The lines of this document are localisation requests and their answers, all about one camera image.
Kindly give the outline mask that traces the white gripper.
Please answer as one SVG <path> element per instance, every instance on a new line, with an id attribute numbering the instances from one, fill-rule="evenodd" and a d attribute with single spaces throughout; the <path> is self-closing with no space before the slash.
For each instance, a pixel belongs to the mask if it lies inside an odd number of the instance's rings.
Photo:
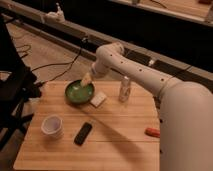
<path id="1" fill-rule="evenodd" d="M 108 73 L 108 68 L 104 66 L 100 62 L 94 62 L 91 66 L 90 73 L 86 73 L 84 77 L 82 78 L 80 85 L 82 87 L 87 86 L 92 82 L 93 78 L 102 78 Z"/>

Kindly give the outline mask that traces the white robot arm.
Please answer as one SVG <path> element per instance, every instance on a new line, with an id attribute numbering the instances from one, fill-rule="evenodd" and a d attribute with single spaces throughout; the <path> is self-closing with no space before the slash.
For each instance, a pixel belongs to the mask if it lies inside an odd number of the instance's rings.
<path id="1" fill-rule="evenodd" d="M 123 56 L 121 43 L 102 45 L 82 84 L 114 69 L 160 102 L 160 171 L 213 171 L 213 93 Z"/>

